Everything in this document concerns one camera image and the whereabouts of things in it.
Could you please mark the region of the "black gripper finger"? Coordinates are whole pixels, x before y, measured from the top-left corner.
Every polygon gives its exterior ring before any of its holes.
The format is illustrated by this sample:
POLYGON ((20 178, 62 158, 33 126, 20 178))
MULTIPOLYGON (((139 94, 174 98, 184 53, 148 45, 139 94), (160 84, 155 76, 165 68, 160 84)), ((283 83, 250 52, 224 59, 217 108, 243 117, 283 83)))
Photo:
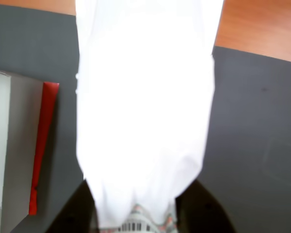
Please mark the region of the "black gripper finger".
POLYGON ((95 202, 83 181, 56 216, 49 233, 97 233, 98 220, 95 202))
POLYGON ((200 182, 192 182, 176 205, 180 233, 235 232, 223 207, 200 182))

